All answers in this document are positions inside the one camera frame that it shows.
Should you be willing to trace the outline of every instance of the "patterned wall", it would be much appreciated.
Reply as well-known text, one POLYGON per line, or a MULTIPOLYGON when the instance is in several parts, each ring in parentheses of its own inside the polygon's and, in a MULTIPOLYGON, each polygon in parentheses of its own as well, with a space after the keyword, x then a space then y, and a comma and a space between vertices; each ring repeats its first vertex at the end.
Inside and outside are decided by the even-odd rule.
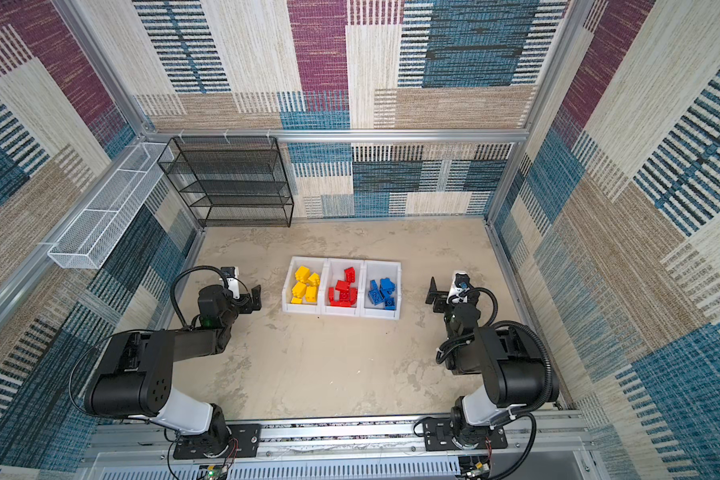
POLYGON ((50 0, 0 2, 0 284, 133 138, 50 0))
POLYGON ((517 128, 567 0, 80 4, 158 129, 517 128))
POLYGON ((614 478, 720 479, 720 0, 596 0, 496 227, 614 478))
POLYGON ((100 270, 51 267, 0 331, 0 478, 72 477, 96 425, 69 404, 72 365, 112 332, 156 326, 195 233, 161 180, 100 270))
POLYGON ((480 215, 511 144, 281 145, 296 218, 480 215))

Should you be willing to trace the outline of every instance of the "white plastic bin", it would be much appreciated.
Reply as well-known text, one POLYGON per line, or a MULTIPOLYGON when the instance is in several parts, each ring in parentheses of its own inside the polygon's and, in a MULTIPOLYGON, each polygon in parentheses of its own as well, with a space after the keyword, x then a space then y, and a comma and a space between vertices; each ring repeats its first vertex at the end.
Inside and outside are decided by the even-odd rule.
POLYGON ((320 311, 320 292, 323 290, 325 285, 326 271, 328 268, 328 259, 319 256, 294 256, 291 258, 291 265, 288 268, 288 276, 286 277, 286 283, 282 286, 282 311, 287 313, 314 313, 319 314, 320 311), (320 275, 320 287, 317 292, 317 303, 307 303, 306 300, 303 303, 291 303, 293 293, 291 290, 296 285, 296 277, 293 274, 296 273, 298 268, 304 265, 309 268, 309 274, 317 273, 320 275))
POLYGON ((360 316, 360 305, 362 304, 362 297, 365 295, 365 291, 362 288, 362 274, 363 274, 363 260, 349 259, 349 258, 329 258, 328 266, 326 267, 326 276, 323 280, 320 280, 320 292, 318 292, 318 302, 320 302, 321 312, 326 315, 344 315, 344 316, 360 316), (336 288, 337 280, 344 280, 344 270, 349 267, 355 268, 355 281, 350 283, 350 287, 358 289, 358 302, 355 303, 354 307, 346 306, 331 306, 330 299, 328 298, 328 288, 336 288))
POLYGON ((365 276, 363 278, 362 302, 360 302, 360 316, 367 318, 382 318, 388 320, 400 320, 400 309, 403 303, 402 279, 403 267, 400 262, 382 262, 380 260, 365 261, 365 276), (368 298, 371 289, 371 280, 381 286, 382 278, 389 278, 394 282, 395 310, 384 310, 384 303, 374 305, 368 298))

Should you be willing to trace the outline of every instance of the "mesh basket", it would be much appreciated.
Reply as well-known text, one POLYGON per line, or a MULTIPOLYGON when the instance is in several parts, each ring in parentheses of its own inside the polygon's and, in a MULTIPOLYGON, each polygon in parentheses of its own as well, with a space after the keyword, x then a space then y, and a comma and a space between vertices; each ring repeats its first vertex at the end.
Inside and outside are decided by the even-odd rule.
POLYGON ((202 226, 290 226, 293 197, 277 140, 182 137, 158 162, 202 226))
POLYGON ((48 256, 61 268, 101 268, 160 180, 158 158, 168 157, 173 154, 164 144, 139 144, 67 227, 48 256))

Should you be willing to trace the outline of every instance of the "beige floor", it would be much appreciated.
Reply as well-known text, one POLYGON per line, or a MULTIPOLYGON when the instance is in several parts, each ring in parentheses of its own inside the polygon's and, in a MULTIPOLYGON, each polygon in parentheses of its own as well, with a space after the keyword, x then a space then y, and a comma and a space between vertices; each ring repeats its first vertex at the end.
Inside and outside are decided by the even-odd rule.
MULTIPOLYGON (((453 270, 466 270, 496 293, 499 320, 518 320, 480 219, 210 228, 197 263, 238 266, 248 286, 262 285, 262 310, 240 316, 223 354, 174 365, 174 386, 218 403, 228 419, 448 411, 481 380, 434 362, 445 331, 442 315, 424 304, 431 276, 445 288, 453 270), (402 262, 400 320, 283 313, 282 285, 297 255, 402 262)), ((185 316, 196 314, 196 292, 213 281, 212 273, 192 274, 180 302, 185 316)), ((488 312, 488 299, 480 304, 488 312)))

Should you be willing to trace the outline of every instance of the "white wire basket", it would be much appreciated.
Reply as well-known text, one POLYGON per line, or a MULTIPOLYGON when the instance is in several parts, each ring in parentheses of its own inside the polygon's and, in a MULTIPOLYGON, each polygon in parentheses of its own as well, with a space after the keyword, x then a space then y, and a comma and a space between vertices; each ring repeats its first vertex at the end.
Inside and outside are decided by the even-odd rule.
POLYGON ((161 157, 161 161, 173 159, 165 144, 139 144, 70 223, 48 256, 61 268, 101 268, 163 175, 157 165, 161 157))

